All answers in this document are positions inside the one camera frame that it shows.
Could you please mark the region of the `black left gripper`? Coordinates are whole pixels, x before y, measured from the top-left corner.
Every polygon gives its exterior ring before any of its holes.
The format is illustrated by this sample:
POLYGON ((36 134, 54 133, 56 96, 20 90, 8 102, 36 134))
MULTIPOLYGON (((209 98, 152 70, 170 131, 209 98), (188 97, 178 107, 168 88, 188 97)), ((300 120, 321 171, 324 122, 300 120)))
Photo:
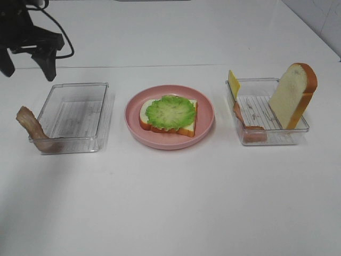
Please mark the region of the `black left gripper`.
POLYGON ((0 70, 6 77, 11 77, 15 71, 7 49, 26 46, 39 47, 31 58, 39 65, 46 79, 53 81, 56 77, 56 50, 63 48, 63 36, 35 26, 26 5, 1 5, 0 70))

